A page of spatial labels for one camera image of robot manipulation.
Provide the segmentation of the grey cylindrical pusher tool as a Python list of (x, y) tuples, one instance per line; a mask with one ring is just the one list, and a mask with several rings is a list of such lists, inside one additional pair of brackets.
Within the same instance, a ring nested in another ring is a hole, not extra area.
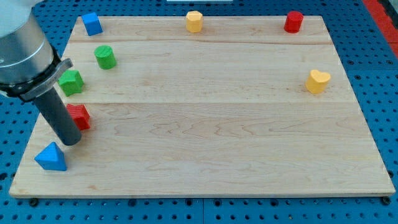
[(36, 97), (34, 104), (64, 145), (72, 146), (80, 141), (81, 132), (55, 88)]

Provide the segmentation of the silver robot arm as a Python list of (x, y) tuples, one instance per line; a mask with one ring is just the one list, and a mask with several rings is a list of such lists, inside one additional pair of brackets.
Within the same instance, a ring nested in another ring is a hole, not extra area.
[(37, 1), (1, 1), (1, 93), (34, 102), (67, 146), (81, 139), (54, 84), (72, 67), (62, 60), (34, 16)]

